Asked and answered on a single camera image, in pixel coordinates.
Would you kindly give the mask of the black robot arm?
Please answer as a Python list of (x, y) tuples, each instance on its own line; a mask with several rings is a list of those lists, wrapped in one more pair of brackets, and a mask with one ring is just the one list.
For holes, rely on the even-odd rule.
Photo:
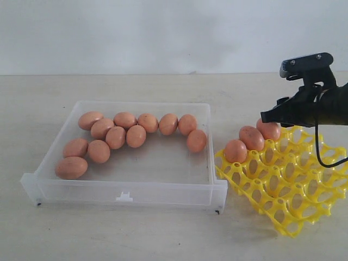
[(283, 127), (347, 125), (347, 85), (327, 90), (301, 86), (294, 96), (278, 99), (275, 107), (260, 116), (264, 123), (276, 122)]

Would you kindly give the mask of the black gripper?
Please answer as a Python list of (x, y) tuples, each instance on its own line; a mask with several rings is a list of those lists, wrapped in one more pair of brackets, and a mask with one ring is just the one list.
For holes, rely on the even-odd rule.
[(292, 97), (277, 100), (277, 105), (260, 113), (263, 123), (279, 123), (282, 127), (314, 127), (316, 117), (315, 99), (322, 92), (321, 85), (301, 86)]

